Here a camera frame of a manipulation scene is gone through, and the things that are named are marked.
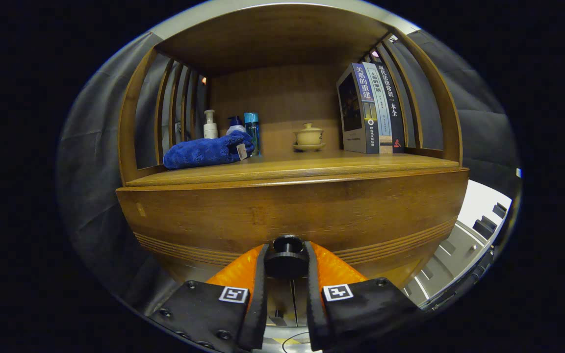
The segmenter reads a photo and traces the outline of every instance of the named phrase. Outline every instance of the wooden panel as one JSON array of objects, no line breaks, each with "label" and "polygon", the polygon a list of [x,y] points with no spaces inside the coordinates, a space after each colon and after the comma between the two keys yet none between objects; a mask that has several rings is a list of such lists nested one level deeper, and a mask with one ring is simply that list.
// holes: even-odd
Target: wooden panel
[{"label": "wooden panel", "polygon": [[422,148],[424,145],[424,138],[422,138],[422,123],[420,121],[420,109],[417,106],[417,98],[415,98],[415,92],[413,91],[413,87],[411,85],[411,81],[409,76],[407,75],[406,70],[404,70],[404,66],[402,65],[398,56],[394,54],[394,45],[389,40],[383,40],[377,46],[379,50],[379,54],[385,57],[385,54],[392,59],[394,62],[394,66],[398,71],[398,74],[402,78],[402,83],[404,84],[404,90],[407,93],[407,98],[409,100],[409,106],[411,108],[411,116],[413,116],[413,134],[415,140],[415,147]]},{"label": "wooden panel", "polygon": [[356,62],[386,32],[383,22],[335,7],[272,4],[212,18],[158,47],[211,78],[275,65],[345,65]]},{"label": "wooden panel", "polygon": [[[388,34],[387,36],[385,36],[385,38],[389,38],[391,37],[392,34]],[[404,109],[404,102],[402,100],[402,94],[401,94],[401,90],[400,90],[400,84],[398,83],[398,80],[395,76],[394,70],[392,70],[391,65],[388,65],[388,61],[386,60],[385,55],[383,54],[383,50],[379,50],[378,48],[374,48],[374,50],[379,54],[379,58],[381,58],[381,61],[385,64],[385,67],[387,67],[387,71],[389,72],[389,75],[392,78],[392,86],[394,86],[394,89],[396,90],[396,95],[398,96],[398,105],[400,106],[401,109],[401,116],[402,116],[402,127],[404,128],[404,145],[406,147],[406,145],[408,145],[409,143],[409,123],[407,121],[407,115],[405,114],[405,109]]]},{"label": "wooden panel", "polygon": [[169,103],[169,148],[176,144],[176,108],[177,108],[177,98],[178,98],[178,86],[180,82],[180,76],[182,75],[182,68],[184,65],[178,63],[176,67],[176,74],[173,78],[173,84],[171,85],[171,100]]},{"label": "wooden panel", "polygon": [[197,97],[198,97],[198,78],[199,74],[197,72],[193,72],[192,78],[190,81],[190,91],[191,91],[191,102],[190,102],[190,112],[189,112],[189,140],[195,139],[195,105],[197,104]]},{"label": "wooden panel", "polygon": [[187,67],[184,73],[184,82],[182,83],[181,105],[180,105],[180,142],[186,141],[186,94],[191,79],[191,68]]},{"label": "wooden panel", "polygon": [[156,152],[156,162],[158,164],[163,163],[163,105],[165,90],[167,89],[167,82],[169,80],[172,67],[173,59],[169,60],[167,66],[165,67],[163,77],[161,78],[160,87],[158,88],[158,95],[156,97],[156,110],[154,117],[154,147]]},{"label": "wooden panel", "polygon": [[320,151],[253,156],[227,165],[171,170],[130,181],[129,187],[224,183],[229,181],[371,174],[424,169],[456,168],[457,162],[415,154],[363,154]]},{"label": "wooden panel", "polygon": [[117,196],[135,233],[166,243],[243,253],[289,233],[343,251],[450,222],[467,181],[458,170],[259,188],[119,188]]},{"label": "wooden panel", "polygon": [[122,185],[133,179],[143,178],[166,170],[163,165],[139,169],[136,164],[136,151],[134,149],[136,107],[139,104],[139,94],[141,93],[141,87],[143,87],[143,80],[148,74],[156,55],[156,50],[152,48],[139,62],[128,82],[126,94],[121,104],[117,128],[117,154],[119,156],[119,172],[121,173]]},{"label": "wooden panel", "polygon": [[345,65],[290,65],[237,72],[211,80],[210,108],[220,136],[229,116],[257,112],[261,154],[294,154],[296,136],[304,123],[324,130],[323,150],[341,148],[341,117],[335,83]]},{"label": "wooden panel", "polygon": [[[411,38],[396,27],[390,27],[390,31],[411,52],[431,85],[435,101],[437,101],[437,107],[439,108],[444,135],[443,158],[458,161],[460,166],[463,165],[462,127],[459,121],[459,114],[457,114],[457,108],[455,107],[455,100],[448,89],[448,85],[446,85],[444,77],[439,73],[439,69],[431,61],[431,58]],[[417,147],[423,148],[424,145],[417,145]]]},{"label": "wooden panel", "polygon": [[[366,269],[367,266],[363,264],[370,262],[375,263],[376,261],[383,260],[388,257],[390,259],[390,263],[394,263],[394,259],[410,257],[412,254],[411,251],[415,250],[415,248],[424,246],[424,244],[436,243],[437,241],[446,239],[453,229],[453,226],[455,226],[456,219],[457,217],[453,217],[453,219],[449,219],[437,226],[414,234],[408,234],[398,239],[372,244],[371,246],[335,251],[334,253],[348,264],[352,266],[360,265]],[[178,259],[226,266],[241,255],[238,252],[209,250],[194,246],[185,246],[178,243],[171,243],[168,241],[161,241],[138,233],[135,233],[134,235],[139,243],[141,243],[141,245],[147,250],[169,255]],[[404,257],[399,256],[404,252],[406,252]],[[372,271],[383,271],[383,269],[384,268],[376,269],[374,265],[370,266],[370,270]]]},{"label": "wooden panel", "polygon": [[417,148],[417,147],[405,147],[405,153],[416,154],[418,156],[427,156],[432,158],[443,158],[443,150],[433,150],[431,148]]}]

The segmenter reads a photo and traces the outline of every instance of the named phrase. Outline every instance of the wooden shelf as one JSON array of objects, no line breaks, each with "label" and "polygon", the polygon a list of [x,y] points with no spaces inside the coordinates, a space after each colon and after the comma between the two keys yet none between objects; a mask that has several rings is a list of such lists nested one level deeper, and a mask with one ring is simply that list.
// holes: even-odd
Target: wooden shelf
[{"label": "wooden shelf", "polygon": [[371,174],[424,169],[458,168],[459,163],[415,154],[363,154],[343,150],[253,156],[210,167],[170,170],[135,179],[128,187],[227,183],[230,181]]},{"label": "wooden shelf", "polygon": [[211,18],[167,38],[157,49],[211,77],[305,63],[342,63],[343,70],[387,30],[383,22],[336,7],[276,4]]}]

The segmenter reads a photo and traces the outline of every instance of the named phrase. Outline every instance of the book cover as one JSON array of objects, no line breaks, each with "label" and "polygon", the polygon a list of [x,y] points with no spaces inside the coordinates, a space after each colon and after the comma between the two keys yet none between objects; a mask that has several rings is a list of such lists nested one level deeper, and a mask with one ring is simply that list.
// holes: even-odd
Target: book cover
[{"label": "book cover", "polygon": [[354,64],[348,65],[337,80],[343,149],[361,153],[378,153],[378,129],[374,98],[367,76]]},{"label": "book cover", "polygon": [[390,123],[392,127],[392,140],[394,153],[404,153],[404,123],[405,119],[401,110],[398,94],[394,88],[393,78],[389,74],[385,63],[375,62],[381,83],[383,83],[385,98],[387,102],[387,110],[390,116]]},{"label": "book cover", "polygon": [[379,153],[392,154],[392,125],[390,122],[389,107],[384,92],[383,83],[379,78],[379,71],[374,63],[364,62],[363,67],[367,72],[368,82],[374,95],[379,123]]},{"label": "book cover", "polygon": [[363,107],[363,124],[365,126],[365,152],[379,152],[379,129],[376,107],[374,105],[374,96],[370,88],[367,73],[362,64],[352,63],[359,94],[361,106]]}]

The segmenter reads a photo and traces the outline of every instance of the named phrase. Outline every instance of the folded towel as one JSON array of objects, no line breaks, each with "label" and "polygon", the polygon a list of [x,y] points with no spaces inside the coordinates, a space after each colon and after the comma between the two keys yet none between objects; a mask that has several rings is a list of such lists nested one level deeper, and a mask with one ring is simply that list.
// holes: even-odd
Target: folded towel
[{"label": "folded towel", "polygon": [[252,137],[238,130],[223,138],[181,142],[166,152],[163,164],[167,169],[184,169],[233,163],[240,160],[237,145],[242,143],[247,155],[251,156],[254,151]]}]

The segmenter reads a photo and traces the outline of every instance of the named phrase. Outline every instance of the blue bottle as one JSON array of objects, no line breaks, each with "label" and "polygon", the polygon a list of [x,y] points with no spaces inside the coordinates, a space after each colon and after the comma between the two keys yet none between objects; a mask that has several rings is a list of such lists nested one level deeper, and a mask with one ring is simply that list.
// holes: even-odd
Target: blue bottle
[{"label": "blue bottle", "polygon": [[252,137],[254,154],[260,155],[260,133],[258,132],[258,113],[244,113],[245,130]]}]

